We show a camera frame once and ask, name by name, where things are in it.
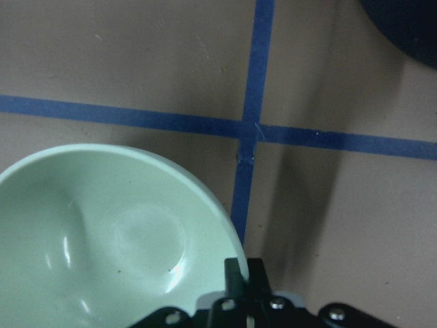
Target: blue tape line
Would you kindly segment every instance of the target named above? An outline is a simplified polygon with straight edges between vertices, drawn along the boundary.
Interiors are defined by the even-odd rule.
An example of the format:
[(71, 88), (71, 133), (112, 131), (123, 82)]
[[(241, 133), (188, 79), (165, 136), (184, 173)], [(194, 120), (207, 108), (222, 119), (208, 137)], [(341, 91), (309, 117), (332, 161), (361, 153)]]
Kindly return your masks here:
[(0, 96), (0, 111), (230, 138), (244, 131), (235, 120), (15, 96)]
[(437, 160), (437, 143), (434, 142), (323, 132), (284, 126), (261, 125), (260, 128), (264, 138), (260, 141), (275, 144)]
[(253, 157), (259, 133), (258, 124), (262, 110), (273, 16), (274, 0), (257, 0), (242, 116), (242, 121), (247, 123), (248, 129), (240, 139), (231, 210), (231, 219), (242, 243), (249, 212)]

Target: light green bowl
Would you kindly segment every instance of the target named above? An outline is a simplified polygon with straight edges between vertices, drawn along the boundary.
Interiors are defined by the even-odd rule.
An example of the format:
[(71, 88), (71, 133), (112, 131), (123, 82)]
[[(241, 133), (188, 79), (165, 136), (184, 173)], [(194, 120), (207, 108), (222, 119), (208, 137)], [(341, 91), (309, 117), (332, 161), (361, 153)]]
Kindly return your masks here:
[(0, 327), (127, 327), (175, 305), (190, 314), (247, 267), (225, 211), (161, 156), (77, 144), (0, 175)]

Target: floor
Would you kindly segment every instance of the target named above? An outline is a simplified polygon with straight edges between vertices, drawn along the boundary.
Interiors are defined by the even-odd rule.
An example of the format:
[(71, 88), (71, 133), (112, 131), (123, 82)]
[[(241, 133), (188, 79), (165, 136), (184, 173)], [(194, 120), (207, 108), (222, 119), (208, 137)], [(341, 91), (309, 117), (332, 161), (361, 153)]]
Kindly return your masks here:
[[(259, 0), (255, 26), (271, 4)], [(150, 150), (200, 178), (240, 235), (246, 225), (246, 255), (264, 259), (275, 290), (314, 313), (343, 301), (434, 326), (437, 72), (358, 1), (276, 1), (259, 120), (247, 101), (261, 106), (259, 92), (246, 93), (254, 0), (0, 8), (0, 170), (60, 144)], [(261, 52), (268, 36), (254, 38)], [(240, 138), (249, 125), (259, 131)]]

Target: screw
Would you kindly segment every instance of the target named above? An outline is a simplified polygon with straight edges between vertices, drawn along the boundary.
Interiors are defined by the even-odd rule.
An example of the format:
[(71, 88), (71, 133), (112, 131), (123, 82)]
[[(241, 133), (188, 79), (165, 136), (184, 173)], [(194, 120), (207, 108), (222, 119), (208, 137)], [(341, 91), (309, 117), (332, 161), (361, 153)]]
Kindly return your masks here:
[(285, 306), (285, 300), (282, 297), (275, 297), (270, 301), (270, 307), (274, 310), (282, 310)]
[(174, 325), (176, 323), (178, 323), (180, 321), (181, 317), (180, 317), (180, 312), (175, 311), (173, 313), (168, 314), (165, 317), (165, 323), (167, 323), (168, 325)]
[(334, 307), (329, 312), (329, 317), (335, 321), (342, 321), (346, 317), (346, 313), (337, 307)]
[(223, 311), (230, 311), (235, 309), (235, 307), (236, 307), (236, 303), (233, 299), (226, 299), (221, 304), (221, 309)]

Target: beige floor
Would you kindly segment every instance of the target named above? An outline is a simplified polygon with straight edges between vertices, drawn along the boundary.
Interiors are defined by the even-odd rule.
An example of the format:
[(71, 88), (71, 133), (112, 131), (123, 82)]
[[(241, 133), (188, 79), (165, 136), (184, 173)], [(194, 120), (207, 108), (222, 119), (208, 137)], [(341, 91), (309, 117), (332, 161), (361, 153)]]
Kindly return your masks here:
[[(0, 94), (239, 120), (254, 1), (0, 2)], [(262, 124), (436, 141), (437, 72), (357, 1), (277, 1)], [(230, 211), (233, 139), (0, 113), (0, 169), (59, 144), (136, 146)], [(437, 162), (260, 143), (245, 250), (312, 312), (398, 327), (437, 314)]]

